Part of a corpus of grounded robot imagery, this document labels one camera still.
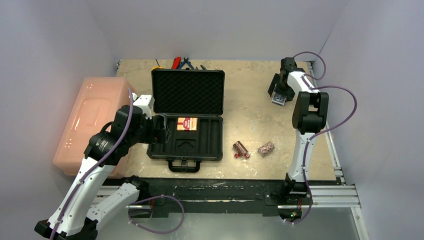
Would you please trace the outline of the blue playing card deck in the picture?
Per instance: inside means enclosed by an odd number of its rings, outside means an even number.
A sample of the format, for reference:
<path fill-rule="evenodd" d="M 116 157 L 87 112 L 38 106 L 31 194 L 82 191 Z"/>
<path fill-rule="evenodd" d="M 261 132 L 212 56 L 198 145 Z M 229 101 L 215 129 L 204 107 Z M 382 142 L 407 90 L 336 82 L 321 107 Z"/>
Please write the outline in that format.
<path fill-rule="evenodd" d="M 271 97 L 271 102 L 279 106 L 284 106 L 286 103 L 286 97 L 275 92 Z"/>

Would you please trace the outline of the red Texas Hold'em card deck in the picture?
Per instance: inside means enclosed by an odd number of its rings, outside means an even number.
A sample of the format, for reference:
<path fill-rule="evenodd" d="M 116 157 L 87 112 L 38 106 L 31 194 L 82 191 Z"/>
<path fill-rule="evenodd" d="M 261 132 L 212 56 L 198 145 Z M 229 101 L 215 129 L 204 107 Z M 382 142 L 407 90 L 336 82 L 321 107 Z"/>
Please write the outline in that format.
<path fill-rule="evenodd" d="M 198 118 L 197 117 L 178 117 L 176 122 L 177 131 L 197 131 Z"/>

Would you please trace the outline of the black poker carrying case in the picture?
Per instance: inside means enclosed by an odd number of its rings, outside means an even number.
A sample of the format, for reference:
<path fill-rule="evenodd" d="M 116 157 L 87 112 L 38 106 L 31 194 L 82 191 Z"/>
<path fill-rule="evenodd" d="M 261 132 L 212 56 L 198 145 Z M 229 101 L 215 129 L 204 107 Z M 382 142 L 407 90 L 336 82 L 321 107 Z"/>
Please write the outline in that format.
<path fill-rule="evenodd" d="M 165 120 L 164 144 L 149 144 L 151 159 L 165 160 L 174 173 L 196 173 L 203 161 L 223 157 L 223 70 L 157 69 L 151 72 L 153 112 Z M 177 119 L 198 118 L 197 131 L 176 130 Z"/>

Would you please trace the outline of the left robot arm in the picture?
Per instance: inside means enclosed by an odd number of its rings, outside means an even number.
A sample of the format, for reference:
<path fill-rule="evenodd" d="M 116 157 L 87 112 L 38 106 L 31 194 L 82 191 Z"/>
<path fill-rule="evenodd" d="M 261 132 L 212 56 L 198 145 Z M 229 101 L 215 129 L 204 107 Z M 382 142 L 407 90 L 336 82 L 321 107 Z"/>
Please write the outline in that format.
<path fill-rule="evenodd" d="M 138 143 L 164 143 L 168 131 L 162 116 L 148 116 L 140 107 L 124 105 L 84 151 L 78 174 L 55 213 L 35 225 L 50 240 L 94 240 L 100 229 L 125 206 L 149 199 L 149 183 L 133 175 L 106 199 L 92 206 L 98 191 L 129 149 Z"/>

